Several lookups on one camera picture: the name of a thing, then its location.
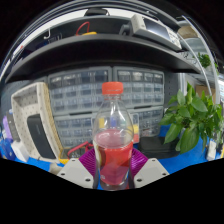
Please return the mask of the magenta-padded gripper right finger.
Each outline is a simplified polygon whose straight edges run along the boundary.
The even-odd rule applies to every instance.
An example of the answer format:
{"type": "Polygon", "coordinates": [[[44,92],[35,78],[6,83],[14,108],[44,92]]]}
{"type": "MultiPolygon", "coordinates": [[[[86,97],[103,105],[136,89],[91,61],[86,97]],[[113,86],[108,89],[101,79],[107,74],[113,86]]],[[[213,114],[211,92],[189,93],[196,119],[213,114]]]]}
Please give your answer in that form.
{"type": "Polygon", "coordinates": [[[130,189],[144,187],[169,175],[156,158],[148,159],[139,150],[132,150],[128,184],[130,189]]]}

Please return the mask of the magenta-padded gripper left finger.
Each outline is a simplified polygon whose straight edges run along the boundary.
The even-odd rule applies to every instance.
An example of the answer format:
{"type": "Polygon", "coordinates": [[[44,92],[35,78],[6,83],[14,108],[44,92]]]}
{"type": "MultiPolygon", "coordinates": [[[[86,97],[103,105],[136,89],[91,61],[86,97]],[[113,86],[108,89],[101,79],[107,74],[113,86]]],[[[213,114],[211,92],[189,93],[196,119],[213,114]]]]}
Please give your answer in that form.
{"type": "Polygon", "coordinates": [[[99,175],[95,151],[91,149],[79,159],[70,159],[58,173],[58,176],[78,186],[96,189],[99,175]]]}

